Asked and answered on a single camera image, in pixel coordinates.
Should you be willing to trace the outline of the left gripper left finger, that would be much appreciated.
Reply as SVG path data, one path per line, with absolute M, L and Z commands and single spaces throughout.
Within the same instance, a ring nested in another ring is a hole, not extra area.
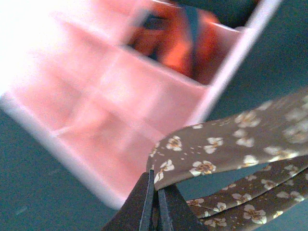
M 152 231 L 154 171 L 144 172 L 120 210 L 103 231 Z

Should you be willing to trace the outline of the brown floral tie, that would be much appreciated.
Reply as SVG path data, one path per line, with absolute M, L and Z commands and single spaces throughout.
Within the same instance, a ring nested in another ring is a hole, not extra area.
M 264 167 L 218 192 L 187 201 L 210 231 L 252 231 L 308 197 L 308 90 L 224 119 L 178 130 L 149 155 L 154 187 Z

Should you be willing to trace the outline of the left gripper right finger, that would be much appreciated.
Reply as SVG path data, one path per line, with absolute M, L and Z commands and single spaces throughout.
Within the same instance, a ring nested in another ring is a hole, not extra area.
M 158 191 L 159 231 L 206 231 L 208 228 L 189 209 L 176 185 Z

